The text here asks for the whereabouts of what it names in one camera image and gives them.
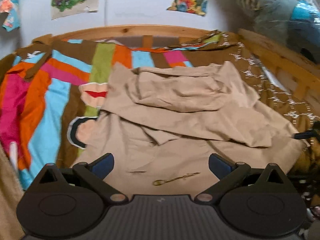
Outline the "beige hooded sweatshirt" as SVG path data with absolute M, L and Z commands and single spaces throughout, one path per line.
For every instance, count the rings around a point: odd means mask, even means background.
M 308 147 L 228 61 L 165 69 L 116 63 L 105 87 L 99 115 L 74 119 L 68 139 L 83 150 L 78 162 L 110 153 L 112 163 L 97 175 L 128 197 L 199 194 L 219 180 L 209 168 L 213 153 L 289 172 Z

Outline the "bagged clothes pile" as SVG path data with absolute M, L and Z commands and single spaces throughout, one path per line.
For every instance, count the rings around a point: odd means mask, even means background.
M 255 32 L 319 63 L 319 0 L 237 0 Z

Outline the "colourful striped bed cover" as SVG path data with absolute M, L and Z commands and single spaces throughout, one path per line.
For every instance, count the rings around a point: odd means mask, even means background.
M 231 61 L 263 103 L 298 129 L 319 120 L 319 110 L 288 92 L 280 81 L 257 64 L 236 34 L 210 31 L 206 40 L 183 46 L 136 47 L 140 39 L 91 41 L 54 40 L 17 49 L 1 60 L 1 145 L 17 148 L 11 163 L 27 189 L 47 162 L 67 167 L 80 150 L 67 140 L 67 127 L 78 116 L 95 116 L 97 108 L 81 97 L 80 87 L 106 83 L 114 63 L 127 68 L 198 67 Z

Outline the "wooden bed frame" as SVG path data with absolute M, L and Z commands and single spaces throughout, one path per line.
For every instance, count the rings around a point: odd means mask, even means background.
M 132 40 L 136 47 L 156 48 L 171 44 L 187 46 L 197 40 L 208 39 L 210 31 L 173 25 L 114 25 L 77 30 L 60 35 L 47 34 L 33 39 L 34 43 L 50 44 L 54 40 L 84 39 L 91 41 Z M 266 67 L 288 92 L 319 110 L 319 65 L 303 55 L 253 31 L 239 29 L 236 40 L 243 43 L 257 64 Z

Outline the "small colourful wall poster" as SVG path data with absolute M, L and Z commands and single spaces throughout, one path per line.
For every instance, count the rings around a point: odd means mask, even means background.
M 6 13 L 2 27 L 11 32 L 20 27 L 19 0 L 1 0 L 1 14 Z

